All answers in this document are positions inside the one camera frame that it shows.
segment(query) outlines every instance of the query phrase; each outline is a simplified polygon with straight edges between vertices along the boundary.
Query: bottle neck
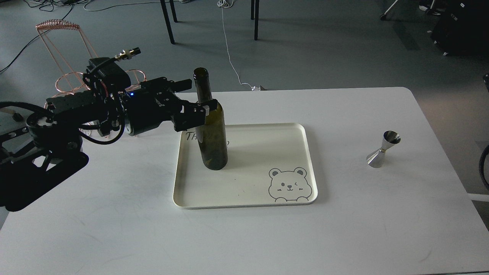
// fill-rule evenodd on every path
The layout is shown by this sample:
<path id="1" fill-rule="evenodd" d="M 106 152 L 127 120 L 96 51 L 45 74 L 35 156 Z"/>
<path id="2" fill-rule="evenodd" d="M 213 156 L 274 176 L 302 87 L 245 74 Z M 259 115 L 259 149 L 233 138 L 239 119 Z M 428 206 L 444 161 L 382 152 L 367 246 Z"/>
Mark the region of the bottle neck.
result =
<path id="1" fill-rule="evenodd" d="M 209 73 L 205 68 L 197 68 L 194 70 L 194 81 L 199 103 L 212 100 Z"/>

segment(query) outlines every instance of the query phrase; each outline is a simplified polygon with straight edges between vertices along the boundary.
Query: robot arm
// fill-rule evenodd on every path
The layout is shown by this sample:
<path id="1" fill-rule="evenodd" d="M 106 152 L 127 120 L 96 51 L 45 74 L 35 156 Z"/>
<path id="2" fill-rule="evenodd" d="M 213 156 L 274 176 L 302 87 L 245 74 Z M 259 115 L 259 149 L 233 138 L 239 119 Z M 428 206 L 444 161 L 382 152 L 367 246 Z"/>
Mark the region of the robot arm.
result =
<path id="1" fill-rule="evenodd" d="M 191 103 L 175 93 L 192 87 L 192 80 L 174 82 L 159 77 L 140 83 L 140 89 L 127 92 L 129 76 L 115 61 L 131 59 L 139 48 L 125 50 L 113 58 L 89 60 L 84 82 L 89 90 L 63 97 L 48 98 L 47 109 L 21 102 L 0 102 L 0 108 L 16 106 L 33 111 L 26 127 L 0 135 L 0 206 L 18 211 L 40 198 L 52 188 L 85 167 L 89 158 L 81 152 L 82 138 L 98 144 L 116 142 L 124 129 L 129 135 L 157 128 L 171 120 L 175 131 L 183 131 L 205 123 L 217 101 Z M 84 125 L 95 121 L 96 125 Z M 99 141 L 79 129 L 97 130 L 100 136 L 119 131 L 109 141 Z M 7 151 L 2 144 L 24 134 L 29 142 L 17 152 Z M 33 161 L 44 156 L 39 167 Z"/>

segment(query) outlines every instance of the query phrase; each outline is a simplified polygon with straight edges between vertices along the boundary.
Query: white table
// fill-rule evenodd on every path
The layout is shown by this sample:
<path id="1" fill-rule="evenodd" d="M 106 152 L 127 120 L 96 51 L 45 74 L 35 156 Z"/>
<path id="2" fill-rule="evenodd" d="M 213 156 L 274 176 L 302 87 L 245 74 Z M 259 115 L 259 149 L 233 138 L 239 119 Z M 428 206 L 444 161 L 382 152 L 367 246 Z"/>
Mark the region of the white table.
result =
<path id="1" fill-rule="evenodd" d="M 194 93 L 180 94 L 196 100 Z M 405 88 L 215 93 L 227 124 L 298 122 L 311 205 L 184 210 L 171 122 L 84 142 L 84 169 L 0 231 L 0 274 L 434 274 L 489 270 L 489 233 Z M 393 130 L 384 166 L 367 154 Z"/>

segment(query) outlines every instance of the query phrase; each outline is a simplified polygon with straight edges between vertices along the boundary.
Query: black bag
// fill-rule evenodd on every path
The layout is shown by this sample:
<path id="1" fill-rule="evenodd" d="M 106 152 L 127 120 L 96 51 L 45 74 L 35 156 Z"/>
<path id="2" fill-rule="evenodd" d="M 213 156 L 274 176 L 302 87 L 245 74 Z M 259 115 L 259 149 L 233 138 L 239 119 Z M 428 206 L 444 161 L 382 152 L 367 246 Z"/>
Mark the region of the black bag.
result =
<path id="1" fill-rule="evenodd" d="M 487 53 L 489 1 L 451 1 L 436 24 L 431 38 L 448 53 Z"/>

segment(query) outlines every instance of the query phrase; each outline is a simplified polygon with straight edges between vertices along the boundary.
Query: tray rim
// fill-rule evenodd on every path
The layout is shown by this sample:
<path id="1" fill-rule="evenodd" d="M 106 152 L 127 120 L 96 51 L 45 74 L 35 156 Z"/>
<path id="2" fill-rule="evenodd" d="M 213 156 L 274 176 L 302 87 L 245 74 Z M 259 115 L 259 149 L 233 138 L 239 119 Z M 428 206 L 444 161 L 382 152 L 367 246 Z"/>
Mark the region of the tray rim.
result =
<path id="1" fill-rule="evenodd" d="M 275 206 L 303 206 L 303 205 L 312 204 L 317 199 L 318 189 L 317 189 L 316 176 L 314 174 L 314 168 L 313 168 L 312 159 L 311 159 L 311 152 L 309 150 L 309 141 L 307 139 L 306 129 L 304 128 L 304 126 L 302 124 L 297 123 L 297 122 L 279 122 L 279 123 L 226 124 L 225 126 L 234 128 L 234 127 L 245 127 L 245 126 L 287 126 L 287 125 L 295 126 L 296 128 L 298 128 L 302 132 L 302 135 L 304 137 L 303 141 L 304 141 L 304 148 L 306 149 L 306 157 L 307 157 L 307 159 L 309 159 L 310 166 L 311 166 L 311 171 L 309 172 L 309 176 L 311 179 L 314 179 L 314 185 L 311 186 L 311 188 L 313 190 L 313 193 L 312 193 L 313 197 L 309 201 L 300 202 L 300 203 L 299 202 L 296 202 L 296 203 L 284 202 L 284 203 L 276 203 L 276 204 L 256 204 L 256 205 L 247 204 L 247 205 L 230 205 L 230 206 L 183 206 L 183 205 L 178 204 L 175 200 L 175 189 L 177 186 L 178 164 L 180 163 L 180 160 L 181 160 L 180 158 L 182 158 L 182 154 L 180 152 L 182 150 L 182 147 L 184 146 L 183 142 L 182 142 L 184 135 L 185 135 L 185 133 L 189 132 L 189 130 L 190 130 L 190 129 L 187 129 L 186 131 L 181 132 L 180 139 L 178 140 L 179 144 L 178 144 L 177 168 L 175 170 L 175 179 L 174 179 L 173 194 L 172 194 L 173 203 L 182 209 L 218 209 L 218 208 L 269 207 L 269 206 L 273 206 L 273 207 L 275 207 Z"/>

